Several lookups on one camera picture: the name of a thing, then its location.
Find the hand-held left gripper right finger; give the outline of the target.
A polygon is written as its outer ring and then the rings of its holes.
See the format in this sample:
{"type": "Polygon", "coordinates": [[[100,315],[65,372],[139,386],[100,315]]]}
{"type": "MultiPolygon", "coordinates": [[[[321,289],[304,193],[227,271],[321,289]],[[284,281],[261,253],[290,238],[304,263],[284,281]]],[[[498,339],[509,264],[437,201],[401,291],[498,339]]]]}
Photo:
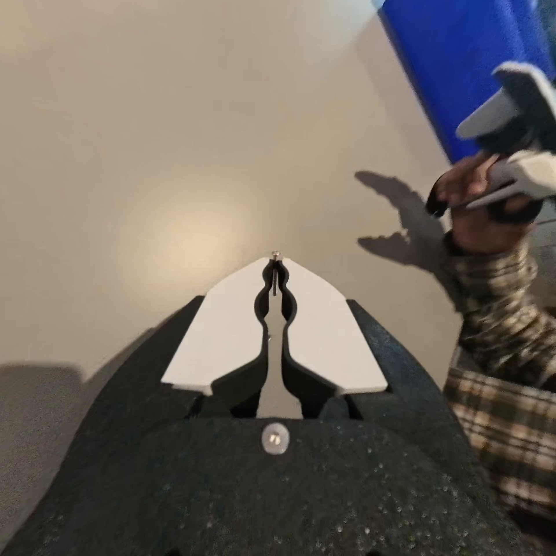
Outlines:
{"type": "Polygon", "coordinates": [[[284,386],[317,418],[329,399],[387,391],[388,382],[351,311],[329,282],[291,259],[280,261],[284,386]]]}

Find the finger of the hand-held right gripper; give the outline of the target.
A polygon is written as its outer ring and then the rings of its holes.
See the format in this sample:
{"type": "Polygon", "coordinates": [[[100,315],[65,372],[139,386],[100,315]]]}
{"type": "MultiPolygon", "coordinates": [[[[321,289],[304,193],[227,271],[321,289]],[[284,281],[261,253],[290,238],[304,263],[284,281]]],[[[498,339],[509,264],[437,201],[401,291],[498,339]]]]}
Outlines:
{"type": "Polygon", "coordinates": [[[497,92],[464,119],[456,129],[463,140],[474,140],[502,129],[518,117],[518,107],[504,92],[497,92]]]}
{"type": "Polygon", "coordinates": [[[537,66],[507,61],[495,67],[493,77],[521,114],[555,114],[555,85],[537,66]]]}

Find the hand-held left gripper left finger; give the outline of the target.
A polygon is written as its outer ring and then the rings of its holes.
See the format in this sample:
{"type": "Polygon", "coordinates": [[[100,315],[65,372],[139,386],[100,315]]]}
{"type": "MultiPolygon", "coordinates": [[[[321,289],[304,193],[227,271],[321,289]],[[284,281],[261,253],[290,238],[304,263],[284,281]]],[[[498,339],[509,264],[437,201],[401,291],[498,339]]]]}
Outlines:
{"type": "Polygon", "coordinates": [[[268,376],[268,298],[275,261],[228,275],[202,299],[161,382],[201,394],[234,416],[256,415],[268,376]]]}

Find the person's right hand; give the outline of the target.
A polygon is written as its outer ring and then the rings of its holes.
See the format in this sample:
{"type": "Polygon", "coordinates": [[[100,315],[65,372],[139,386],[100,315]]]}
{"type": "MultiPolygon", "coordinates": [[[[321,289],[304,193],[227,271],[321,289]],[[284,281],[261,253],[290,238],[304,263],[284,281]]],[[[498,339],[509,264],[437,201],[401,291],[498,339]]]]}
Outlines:
{"type": "Polygon", "coordinates": [[[471,255],[494,255],[513,250],[534,228],[534,223],[504,224],[493,221],[488,210],[463,207],[490,188],[490,169],[497,155],[483,151],[455,163],[433,186],[436,198],[450,208],[454,244],[471,255]]]}

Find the blue plastic bin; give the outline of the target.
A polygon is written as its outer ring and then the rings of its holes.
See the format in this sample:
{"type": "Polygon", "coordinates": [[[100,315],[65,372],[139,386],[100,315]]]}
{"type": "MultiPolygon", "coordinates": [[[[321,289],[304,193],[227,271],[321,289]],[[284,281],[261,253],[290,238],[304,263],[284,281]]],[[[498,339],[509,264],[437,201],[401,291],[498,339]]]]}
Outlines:
{"type": "Polygon", "coordinates": [[[530,63],[555,80],[555,1],[379,1],[379,16],[450,162],[456,128],[499,89],[493,69],[530,63]]]}

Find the person's plaid shirt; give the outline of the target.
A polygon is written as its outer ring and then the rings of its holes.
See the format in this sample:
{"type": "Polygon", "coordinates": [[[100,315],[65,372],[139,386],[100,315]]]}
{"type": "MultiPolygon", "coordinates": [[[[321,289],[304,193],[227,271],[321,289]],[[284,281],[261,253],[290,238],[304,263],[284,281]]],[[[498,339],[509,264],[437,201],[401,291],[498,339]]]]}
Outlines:
{"type": "Polygon", "coordinates": [[[443,392],[499,503],[555,521],[555,394],[454,367],[443,392]]]}

